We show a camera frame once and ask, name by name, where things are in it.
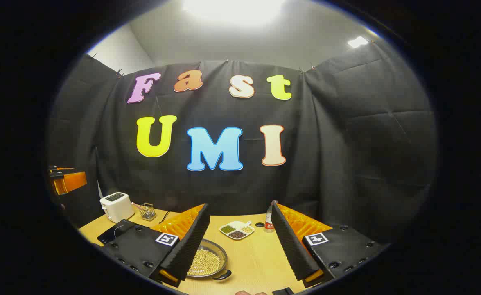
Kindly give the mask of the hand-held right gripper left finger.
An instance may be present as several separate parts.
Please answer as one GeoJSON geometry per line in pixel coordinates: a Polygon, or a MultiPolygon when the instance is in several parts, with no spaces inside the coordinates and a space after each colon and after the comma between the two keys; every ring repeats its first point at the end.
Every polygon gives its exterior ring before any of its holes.
{"type": "Polygon", "coordinates": [[[178,287],[186,279],[209,226],[208,204],[158,224],[159,230],[132,225],[101,251],[148,279],[178,287]]]}

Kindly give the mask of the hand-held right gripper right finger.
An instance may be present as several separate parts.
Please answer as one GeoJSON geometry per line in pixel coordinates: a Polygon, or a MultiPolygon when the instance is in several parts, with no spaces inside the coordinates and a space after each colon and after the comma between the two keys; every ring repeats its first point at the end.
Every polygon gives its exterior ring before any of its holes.
{"type": "Polygon", "coordinates": [[[327,225],[276,202],[271,220],[295,278],[306,288],[355,272],[388,248],[351,226],[327,225]]]}

